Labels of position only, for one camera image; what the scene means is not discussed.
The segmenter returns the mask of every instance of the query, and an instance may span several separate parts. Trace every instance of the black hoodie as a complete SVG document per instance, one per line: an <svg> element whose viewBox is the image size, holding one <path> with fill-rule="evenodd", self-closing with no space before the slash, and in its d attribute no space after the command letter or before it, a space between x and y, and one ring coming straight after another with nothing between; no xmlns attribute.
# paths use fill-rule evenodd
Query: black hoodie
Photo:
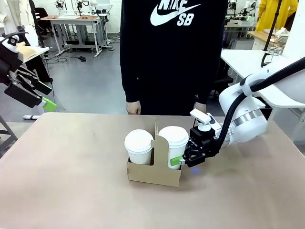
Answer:
<svg viewBox="0 0 305 229"><path fill-rule="evenodd" d="M227 0L122 0L121 72L127 102L181 90L205 104L217 74Z"/></svg>

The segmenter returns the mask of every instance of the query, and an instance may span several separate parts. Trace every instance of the black pants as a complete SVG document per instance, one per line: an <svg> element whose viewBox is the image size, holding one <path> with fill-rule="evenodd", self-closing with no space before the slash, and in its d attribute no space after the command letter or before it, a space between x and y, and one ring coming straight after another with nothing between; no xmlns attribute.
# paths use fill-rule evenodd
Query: black pants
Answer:
<svg viewBox="0 0 305 229"><path fill-rule="evenodd" d="M195 95L190 90L141 90L142 115L189 116L195 103Z"/></svg>

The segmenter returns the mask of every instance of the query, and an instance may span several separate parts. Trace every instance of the yellow jacket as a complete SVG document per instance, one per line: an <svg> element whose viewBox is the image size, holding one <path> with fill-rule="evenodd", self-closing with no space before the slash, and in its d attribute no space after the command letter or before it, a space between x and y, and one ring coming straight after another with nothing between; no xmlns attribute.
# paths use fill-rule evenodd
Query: yellow jacket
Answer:
<svg viewBox="0 0 305 229"><path fill-rule="evenodd" d="M278 0L262 0L259 4L258 23L256 31L270 29L275 18L275 12ZM285 26L287 18L297 9L297 0L282 0L280 12L276 21L276 29L279 30Z"/></svg>

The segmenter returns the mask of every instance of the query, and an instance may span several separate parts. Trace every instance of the person's hand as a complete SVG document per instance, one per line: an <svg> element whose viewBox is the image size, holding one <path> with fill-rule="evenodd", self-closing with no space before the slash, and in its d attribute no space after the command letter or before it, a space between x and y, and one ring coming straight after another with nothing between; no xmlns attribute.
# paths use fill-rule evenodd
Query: person's hand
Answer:
<svg viewBox="0 0 305 229"><path fill-rule="evenodd" d="M206 105L205 104L200 104L198 102L196 102L194 104L194 109L200 110L201 112L205 113L206 112Z"/></svg>
<svg viewBox="0 0 305 229"><path fill-rule="evenodd" d="M134 103L126 104L126 111L129 115L140 115L141 114L141 104L140 101Z"/></svg>

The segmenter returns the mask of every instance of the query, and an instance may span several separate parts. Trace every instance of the nike sb logo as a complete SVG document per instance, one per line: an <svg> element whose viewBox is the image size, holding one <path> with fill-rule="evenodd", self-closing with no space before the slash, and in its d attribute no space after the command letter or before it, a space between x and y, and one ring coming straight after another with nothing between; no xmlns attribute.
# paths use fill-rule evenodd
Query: nike sb logo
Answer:
<svg viewBox="0 0 305 229"><path fill-rule="evenodd" d="M192 23L194 14L189 13L186 14L185 12L200 6L201 4L185 7L184 5L187 3L187 0L161 0L159 6L157 5L151 15L151 23L154 26L162 25L170 20L179 16L179 20L177 21L178 26L188 26ZM158 14L158 10L170 10L171 12L165 15Z"/></svg>

